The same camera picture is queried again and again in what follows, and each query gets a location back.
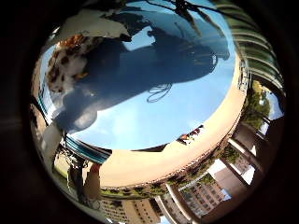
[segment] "black border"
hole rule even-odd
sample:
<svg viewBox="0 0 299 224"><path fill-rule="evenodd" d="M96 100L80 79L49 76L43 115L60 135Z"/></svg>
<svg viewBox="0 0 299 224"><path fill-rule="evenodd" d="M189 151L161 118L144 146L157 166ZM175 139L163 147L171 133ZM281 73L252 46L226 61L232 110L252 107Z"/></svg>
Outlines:
<svg viewBox="0 0 299 224"><path fill-rule="evenodd" d="M1 216L9 222L99 223L57 190L34 150L27 122L28 87L39 48L57 22L82 1L7 2L1 37ZM295 218L299 128L299 61L296 8L289 1L238 1L273 45L286 81L287 116L281 149L251 197L217 223L278 223Z"/></svg>

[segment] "building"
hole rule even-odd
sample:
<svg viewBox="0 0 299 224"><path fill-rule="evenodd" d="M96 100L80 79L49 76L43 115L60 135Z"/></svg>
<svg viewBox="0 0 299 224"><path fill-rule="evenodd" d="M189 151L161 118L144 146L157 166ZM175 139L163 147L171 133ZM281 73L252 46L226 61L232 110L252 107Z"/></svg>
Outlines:
<svg viewBox="0 0 299 224"><path fill-rule="evenodd" d="M248 190L240 179L227 167L216 172L214 178L232 197L238 196Z"/></svg>
<svg viewBox="0 0 299 224"><path fill-rule="evenodd" d="M235 160L235 168L243 175L249 169L250 163L242 155Z"/></svg>
<svg viewBox="0 0 299 224"><path fill-rule="evenodd" d="M211 184L197 182L192 187L186 188L183 191L183 196L187 205L199 217L213 210L225 197L216 182Z"/></svg>
<svg viewBox="0 0 299 224"><path fill-rule="evenodd" d="M158 211L149 199L143 200L108 200L101 201L101 208L105 216L113 221L142 224L160 223Z"/></svg>
<svg viewBox="0 0 299 224"><path fill-rule="evenodd" d="M169 193L156 197L156 202L171 224L189 223Z"/></svg>

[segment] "tree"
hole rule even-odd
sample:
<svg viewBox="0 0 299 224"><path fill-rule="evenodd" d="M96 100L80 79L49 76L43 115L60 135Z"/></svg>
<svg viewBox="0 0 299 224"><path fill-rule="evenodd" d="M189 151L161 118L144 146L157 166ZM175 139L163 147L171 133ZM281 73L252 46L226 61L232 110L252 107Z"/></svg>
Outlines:
<svg viewBox="0 0 299 224"><path fill-rule="evenodd" d="M235 164L235 161L239 156L240 154L238 151L234 150L232 147L226 147L222 154L222 157L232 164Z"/></svg>
<svg viewBox="0 0 299 224"><path fill-rule="evenodd" d="M211 174L204 175L198 182L203 185L212 185L216 183L215 179L213 178L213 176L211 176Z"/></svg>
<svg viewBox="0 0 299 224"><path fill-rule="evenodd" d="M260 130L263 125L263 120L258 113L263 114L265 117L269 117L270 102L266 98L266 94L263 91L261 84L254 81L252 88L253 92L250 93L246 102L247 112L245 114L244 121L257 130Z"/></svg>

